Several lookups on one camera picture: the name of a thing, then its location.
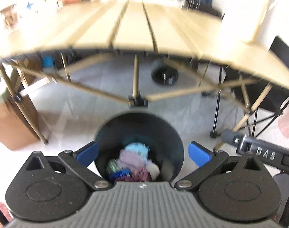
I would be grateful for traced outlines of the clear plastic bag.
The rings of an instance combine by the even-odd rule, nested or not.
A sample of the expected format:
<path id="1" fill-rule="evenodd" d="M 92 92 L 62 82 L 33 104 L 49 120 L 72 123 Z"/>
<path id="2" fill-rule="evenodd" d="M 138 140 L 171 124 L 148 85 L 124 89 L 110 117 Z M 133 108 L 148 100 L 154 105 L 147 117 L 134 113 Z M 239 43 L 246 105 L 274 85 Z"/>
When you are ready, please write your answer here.
<path id="1" fill-rule="evenodd" d="M 106 166 L 107 174 L 113 174 L 121 170 L 116 159 L 109 160 Z"/>

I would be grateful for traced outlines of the blue tissue pack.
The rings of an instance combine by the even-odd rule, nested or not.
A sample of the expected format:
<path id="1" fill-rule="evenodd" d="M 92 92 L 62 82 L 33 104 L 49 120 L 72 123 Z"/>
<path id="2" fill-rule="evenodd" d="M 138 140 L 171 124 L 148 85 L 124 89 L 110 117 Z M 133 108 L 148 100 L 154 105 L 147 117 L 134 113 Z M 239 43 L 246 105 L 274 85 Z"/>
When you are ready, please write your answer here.
<path id="1" fill-rule="evenodd" d="M 121 169 L 117 172 L 113 172 L 109 174 L 108 177 L 110 180 L 115 182 L 115 180 L 119 178 L 131 177 L 131 175 L 132 175 L 131 171 L 128 168 L 126 168 L 126 169 Z"/>

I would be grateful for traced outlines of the white round plastic lid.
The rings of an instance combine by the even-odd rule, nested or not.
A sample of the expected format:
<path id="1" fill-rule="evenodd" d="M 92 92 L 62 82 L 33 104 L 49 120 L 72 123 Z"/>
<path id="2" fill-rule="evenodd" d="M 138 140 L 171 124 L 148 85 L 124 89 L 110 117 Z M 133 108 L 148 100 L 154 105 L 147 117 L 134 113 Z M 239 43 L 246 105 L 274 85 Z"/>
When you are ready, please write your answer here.
<path id="1" fill-rule="evenodd" d="M 160 169 L 155 163 L 150 163 L 145 168 L 149 172 L 152 181 L 155 181 L 160 175 Z"/>

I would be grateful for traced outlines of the light blue fluffy towel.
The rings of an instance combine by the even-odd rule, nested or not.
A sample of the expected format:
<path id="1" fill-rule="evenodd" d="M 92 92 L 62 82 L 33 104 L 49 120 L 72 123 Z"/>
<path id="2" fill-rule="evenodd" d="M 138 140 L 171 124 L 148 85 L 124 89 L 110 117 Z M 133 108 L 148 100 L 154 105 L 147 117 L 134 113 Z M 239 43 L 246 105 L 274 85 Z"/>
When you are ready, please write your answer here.
<path id="1" fill-rule="evenodd" d="M 140 142 L 133 142 L 124 147 L 125 151 L 133 151 L 138 153 L 142 158 L 147 159 L 149 154 L 149 147 Z"/>

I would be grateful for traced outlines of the black round trash bin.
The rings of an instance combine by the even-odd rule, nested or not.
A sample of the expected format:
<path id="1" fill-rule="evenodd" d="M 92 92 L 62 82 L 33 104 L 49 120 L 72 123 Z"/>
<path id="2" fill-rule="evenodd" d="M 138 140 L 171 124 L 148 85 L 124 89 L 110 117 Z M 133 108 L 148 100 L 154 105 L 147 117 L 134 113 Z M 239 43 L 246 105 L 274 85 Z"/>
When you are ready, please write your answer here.
<path id="1" fill-rule="evenodd" d="M 149 113 L 126 113 L 103 125 L 95 141 L 99 153 L 95 165 L 102 177 L 115 169 L 141 168 L 156 181 L 173 181 L 184 162 L 179 134 L 167 121 Z"/>

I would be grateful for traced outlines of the cardboard box with green liner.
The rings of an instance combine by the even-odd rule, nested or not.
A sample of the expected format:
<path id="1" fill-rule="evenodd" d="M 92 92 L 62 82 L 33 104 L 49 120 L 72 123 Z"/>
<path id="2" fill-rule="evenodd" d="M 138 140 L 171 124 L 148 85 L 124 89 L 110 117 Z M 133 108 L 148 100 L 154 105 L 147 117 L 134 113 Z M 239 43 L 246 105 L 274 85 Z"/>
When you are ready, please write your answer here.
<path id="1" fill-rule="evenodd" d="M 36 133 L 11 99 L 0 76 L 0 142 L 9 150 L 16 150 L 37 141 Z"/>

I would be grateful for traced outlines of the black cart wheel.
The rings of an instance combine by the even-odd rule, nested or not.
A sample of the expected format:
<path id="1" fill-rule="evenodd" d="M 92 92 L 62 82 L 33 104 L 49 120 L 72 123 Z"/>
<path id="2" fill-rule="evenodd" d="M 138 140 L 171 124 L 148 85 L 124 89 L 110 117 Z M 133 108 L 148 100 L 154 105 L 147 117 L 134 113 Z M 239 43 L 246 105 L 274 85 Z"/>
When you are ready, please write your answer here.
<path id="1" fill-rule="evenodd" d="M 179 72 L 162 60 L 155 60 L 151 71 L 152 80 L 159 85 L 174 85 L 179 79 Z"/>

